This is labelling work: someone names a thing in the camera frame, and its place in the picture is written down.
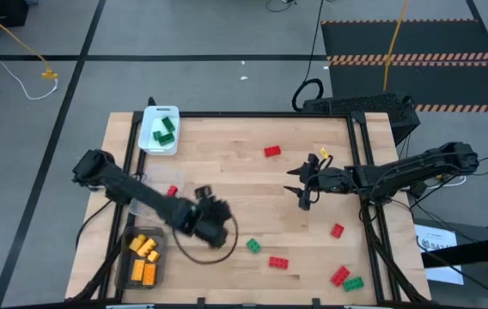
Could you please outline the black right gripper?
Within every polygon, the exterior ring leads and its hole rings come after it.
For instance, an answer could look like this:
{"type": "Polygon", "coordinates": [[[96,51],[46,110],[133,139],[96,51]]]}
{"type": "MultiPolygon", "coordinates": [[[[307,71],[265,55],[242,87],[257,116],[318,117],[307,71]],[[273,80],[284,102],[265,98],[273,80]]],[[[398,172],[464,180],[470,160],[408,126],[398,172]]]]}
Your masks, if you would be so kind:
{"type": "Polygon", "coordinates": [[[300,188],[285,186],[284,189],[295,193],[299,197],[298,206],[302,210],[310,210],[310,205],[316,203],[318,198],[311,200],[312,192],[348,193],[350,191],[350,179],[345,170],[331,167],[333,156],[320,160],[316,154],[309,154],[307,161],[300,167],[287,171],[290,175],[300,175],[299,179],[304,184],[300,188]]]}

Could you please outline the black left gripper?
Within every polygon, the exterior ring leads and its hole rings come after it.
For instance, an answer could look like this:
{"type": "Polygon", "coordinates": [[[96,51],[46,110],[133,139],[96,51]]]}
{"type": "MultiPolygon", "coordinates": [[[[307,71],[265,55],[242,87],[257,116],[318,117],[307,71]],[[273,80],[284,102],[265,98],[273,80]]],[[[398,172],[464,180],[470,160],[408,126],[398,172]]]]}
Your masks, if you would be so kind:
{"type": "Polygon", "coordinates": [[[224,224],[232,217],[229,204],[218,199],[209,185],[199,187],[194,194],[196,203],[191,205],[183,233],[197,236],[210,247],[221,248],[228,235],[224,224]]]}

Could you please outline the clear plastic bin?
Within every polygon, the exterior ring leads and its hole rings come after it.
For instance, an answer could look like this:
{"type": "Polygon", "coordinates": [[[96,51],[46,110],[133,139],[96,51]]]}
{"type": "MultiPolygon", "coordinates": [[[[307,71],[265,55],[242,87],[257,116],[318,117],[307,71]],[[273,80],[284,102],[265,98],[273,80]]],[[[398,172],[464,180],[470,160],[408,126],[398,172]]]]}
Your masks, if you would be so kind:
{"type": "MultiPolygon", "coordinates": [[[[178,192],[175,197],[180,197],[184,191],[185,181],[182,171],[164,165],[151,165],[144,169],[144,176],[142,183],[151,187],[162,195],[168,194],[168,188],[171,185],[178,187],[178,192]]],[[[135,216],[147,220],[156,218],[156,212],[149,206],[137,200],[132,200],[129,206],[129,212],[135,216]]]]}

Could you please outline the white plastic bin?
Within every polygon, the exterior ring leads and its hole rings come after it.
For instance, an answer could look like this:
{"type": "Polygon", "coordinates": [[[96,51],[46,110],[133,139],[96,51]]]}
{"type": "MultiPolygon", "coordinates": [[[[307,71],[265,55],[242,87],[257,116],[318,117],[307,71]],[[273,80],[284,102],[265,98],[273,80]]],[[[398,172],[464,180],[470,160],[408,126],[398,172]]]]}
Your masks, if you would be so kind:
{"type": "Polygon", "coordinates": [[[143,112],[138,147],[149,155],[175,155],[178,149],[180,137],[180,111],[176,106],[148,106],[143,112]],[[172,132],[175,141],[168,146],[160,146],[153,138],[154,131],[160,131],[163,135],[168,134],[162,119],[170,117],[176,124],[176,131],[172,132]]]}

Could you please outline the dark grey plastic bin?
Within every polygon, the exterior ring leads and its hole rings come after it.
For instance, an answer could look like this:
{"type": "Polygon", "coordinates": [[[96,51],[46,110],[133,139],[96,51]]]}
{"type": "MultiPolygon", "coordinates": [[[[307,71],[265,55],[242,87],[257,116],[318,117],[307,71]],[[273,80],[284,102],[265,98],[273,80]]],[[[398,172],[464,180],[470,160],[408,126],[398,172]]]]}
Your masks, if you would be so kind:
{"type": "Polygon", "coordinates": [[[121,236],[120,258],[117,269],[115,285],[118,289],[136,289],[136,290],[151,290],[157,288],[162,283],[163,271],[165,270],[165,263],[168,254],[168,239],[164,231],[160,227],[128,227],[121,236]],[[144,234],[156,241],[157,246],[153,251],[160,254],[160,258],[152,263],[147,257],[140,257],[129,248],[131,241],[139,234],[144,234]],[[142,259],[147,264],[156,264],[156,284],[154,286],[143,286],[142,281],[134,282],[131,280],[131,271],[133,263],[136,259],[142,259]]]}

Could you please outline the black hazard-striped floor mat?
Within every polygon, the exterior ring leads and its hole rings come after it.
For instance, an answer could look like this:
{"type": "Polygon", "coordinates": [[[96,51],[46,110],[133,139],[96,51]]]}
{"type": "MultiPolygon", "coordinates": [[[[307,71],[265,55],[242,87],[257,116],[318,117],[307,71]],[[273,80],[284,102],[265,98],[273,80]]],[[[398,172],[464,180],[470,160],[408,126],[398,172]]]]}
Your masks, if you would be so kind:
{"type": "Polygon", "coordinates": [[[419,112],[488,112],[488,35],[474,19],[323,21],[332,92],[408,94],[419,112]]]}

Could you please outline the black beam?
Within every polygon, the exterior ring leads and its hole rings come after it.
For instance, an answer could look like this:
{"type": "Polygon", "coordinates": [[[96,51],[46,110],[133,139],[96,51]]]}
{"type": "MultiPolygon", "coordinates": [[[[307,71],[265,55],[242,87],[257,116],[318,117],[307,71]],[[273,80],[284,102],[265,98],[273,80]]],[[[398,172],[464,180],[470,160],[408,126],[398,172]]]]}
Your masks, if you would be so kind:
{"type": "Polygon", "coordinates": [[[488,262],[488,240],[434,251],[425,250],[422,260],[426,269],[488,262]]]}

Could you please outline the dark grey cart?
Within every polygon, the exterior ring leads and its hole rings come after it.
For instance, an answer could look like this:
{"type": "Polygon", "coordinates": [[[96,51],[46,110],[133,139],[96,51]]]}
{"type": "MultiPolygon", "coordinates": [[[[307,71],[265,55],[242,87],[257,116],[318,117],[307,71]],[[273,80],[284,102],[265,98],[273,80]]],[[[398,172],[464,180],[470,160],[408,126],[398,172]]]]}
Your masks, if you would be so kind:
{"type": "MultiPolygon", "coordinates": [[[[434,251],[488,240],[488,227],[415,220],[420,251],[434,251]]],[[[488,306],[488,262],[425,268],[434,300],[444,305],[488,306]]]]}

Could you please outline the black metal table frame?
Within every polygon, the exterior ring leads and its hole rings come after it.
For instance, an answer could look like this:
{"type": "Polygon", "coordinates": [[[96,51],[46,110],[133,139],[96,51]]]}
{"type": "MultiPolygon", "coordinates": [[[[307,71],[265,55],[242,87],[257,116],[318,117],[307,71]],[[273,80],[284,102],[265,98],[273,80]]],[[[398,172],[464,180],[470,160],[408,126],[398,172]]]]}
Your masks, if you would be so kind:
{"type": "Polygon", "coordinates": [[[181,117],[179,148],[173,156],[141,156],[137,146],[137,112],[114,112],[101,132],[102,148],[118,165],[135,171],[164,165],[182,171],[181,194],[192,197],[201,185],[228,201],[235,215],[227,244],[211,250],[185,236],[168,242],[162,283],[151,290],[127,290],[129,303],[245,305],[310,304],[373,305],[380,299],[403,297],[382,261],[373,252],[359,220],[353,195],[322,195],[311,210],[298,208],[285,186],[298,186],[286,172],[324,148],[336,167],[360,163],[385,164],[397,158],[388,117],[370,113],[364,124],[346,118],[325,118],[289,112],[187,112],[181,117]],[[278,145],[281,154],[265,157],[264,148],[278,145]],[[330,232],[345,230],[339,239],[330,232]],[[256,239],[253,254],[246,243],[256,239]],[[269,257],[289,260],[286,270],[271,268],[269,257]],[[361,276],[364,287],[345,292],[330,279],[345,266],[347,279],[361,276]]]}

